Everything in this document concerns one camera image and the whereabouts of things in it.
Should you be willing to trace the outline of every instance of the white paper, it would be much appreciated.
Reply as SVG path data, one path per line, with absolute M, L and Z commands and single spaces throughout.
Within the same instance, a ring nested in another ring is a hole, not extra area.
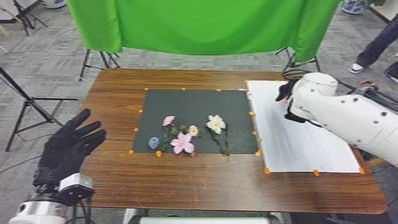
M 270 172 L 359 173 L 358 159 L 342 138 L 310 123 L 285 118 L 288 104 L 276 102 L 285 83 L 247 83 L 267 168 Z

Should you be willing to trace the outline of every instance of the light stand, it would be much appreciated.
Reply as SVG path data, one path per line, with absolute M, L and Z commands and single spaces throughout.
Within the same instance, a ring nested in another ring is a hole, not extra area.
M 315 58 L 313 58 L 308 62 L 297 63 L 297 62 L 295 62 L 295 53 L 294 53 L 294 55 L 290 55 L 290 49 L 288 49 L 288 47 L 285 47 L 285 48 L 278 51 L 276 55 L 279 55 L 283 52 L 286 52 L 286 55 L 288 55 L 288 64 L 286 64 L 286 66 L 285 66 L 283 72 L 286 72 L 290 68 L 297 68 L 297 67 L 301 67 L 302 65 L 306 65 L 306 64 L 310 64 L 310 63 L 315 63 L 315 65 L 317 65 L 317 70 L 318 70 L 318 72 L 320 72 L 320 61 L 318 61 L 318 57 L 317 57 L 317 56 L 315 56 Z
M 105 68 L 100 68 L 100 67 L 96 67 L 96 66 L 93 66 L 93 65 L 87 64 L 89 57 L 91 57 L 91 49 L 87 49 L 87 51 L 86 51 L 86 57 L 84 57 L 84 66 L 82 66 L 82 71 L 80 71 L 80 75 L 79 75 L 79 81 L 84 81 L 84 74 L 86 74 L 87 68 L 96 68 L 100 70 L 105 70 L 105 69 L 112 68 L 111 67 L 112 66 L 112 63 L 116 65 L 116 68 L 121 68 L 121 66 L 118 64 L 118 61 L 114 59 L 114 56 L 119 58 L 119 55 L 116 53 L 109 53 L 109 52 L 103 52 L 103 51 L 100 51 L 98 53 L 102 55 Z
M 16 126 L 15 126 L 15 130 L 13 130 L 13 133 L 11 133 L 9 143 L 7 143 L 7 147 L 6 147 L 6 152 L 9 152 L 9 148 L 11 148 L 11 144 L 13 144 L 13 141 L 15 141 L 15 137 L 16 137 L 16 135 L 23 131 L 31 130 L 32 128 L 39 127 L 43 124 L 48 124 L 48 123 L 55 123 L 59 126 L 64 126 L 61 121 L 57 120 L 57 118 L 54 117 L 54 115 L 57 113 L 57 110 L 59 110 L 63 102 L 64 101 L 71 101 L 71 100 L 77 101 L 79 99 L 71 99 L 71 98 L 43 98 L 43 97 L 36 98 L 36 97 L 31 97 L 2 68 L 0 68 L 0 75 L 4 77 L 4 78 L 0 77 L 2 81 L 9 85 L 9 87 L 13 88 L 16 93 L 20 94 L 20 96 L 25 98 L 22 112 L 20 112 L 20 116 L 18 116 L 18 120 L 16 120 Z M 59 101 L 59 104 L 55 106 L 55 109 L 54 109 L 52 113 L 39 106 L 39 104 L 36 102 L 39 100 L 55 100 L 55 101 Z M 45 121 L 41 121 L 39 123 L 36 123 L 34 125 L 31 125 L 25 128 L 20 128 L 22 120 L 23 120 L 23 116 L 25 116 L 25 111 L 27 111 L 29 107 L 32 107 L 32 109 L 36 109 L 36 111 L 39 112 L 39 115 L 45 118 Z
M 16 6 L 16 10 L 18 10 L 18 17 L 22 19 L 22 24 L 23 24 L 23 30 L 27 33 L 27 36 L 31 36 L 29 34 L 29 29 L 36 29 L 36 21 L 43 24 L 45 27 L 48 27 L 47 23 L 39 20 L 39 18 L 36 17 L 36 15 L 27 11 L 27 9 L 22 7 L 22 4 L 16 0 L 13 0 L 15 2 L 15 6 Z

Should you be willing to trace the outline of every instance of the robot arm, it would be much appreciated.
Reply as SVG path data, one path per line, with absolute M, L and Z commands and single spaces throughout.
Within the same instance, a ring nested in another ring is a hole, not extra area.
M 295 83 L 290 112 L 398 166 L 398 115 L 363 95 L 336 96 L 338 80 L 310 73 Z
M 54 134 L 36 171 L 36 193 L 20 205 L 9 224 L 64 224 L 66 209 L 95 194 L 93 180 L 80 172 L 84 159 L 105 141 L 107 131 L 95 122 L 82 128 L 91 111 L 86 109 Z

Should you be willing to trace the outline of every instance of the black glove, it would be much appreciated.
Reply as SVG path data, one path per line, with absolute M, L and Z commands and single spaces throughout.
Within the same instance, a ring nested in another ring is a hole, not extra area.
M 36 171 L 34 186 L 57 186 L 61 180 L 80 172 L 86 156 L 105 141 L 107 131 L 102 129 L 93 133 L 102 127 L 100 121 L 77 129 L 89 116 L 91 110 L 86 109 L 79 116 L 68 121 L 47 142 Z
M 290 99 L 297 81 L 299 79 L 288 80 L 288 83 L 279 87 L 279 95 L 276 101 L 281 101 L 285 98 Z

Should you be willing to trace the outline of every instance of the wooden table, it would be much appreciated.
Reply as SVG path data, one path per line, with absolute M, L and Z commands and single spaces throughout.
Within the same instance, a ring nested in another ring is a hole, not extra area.
M 95 179 L 95 206 L 231 211 L 368 213 L 386 211 L 368 174 L 263 172 L 256 155 L 128 154 L 146 90 L 242 89 L 246 80 L 281 80 L 272 72 L 111 69 L 98 76 L 84 108 L 109 130 L 107 142 L 86 160 Z

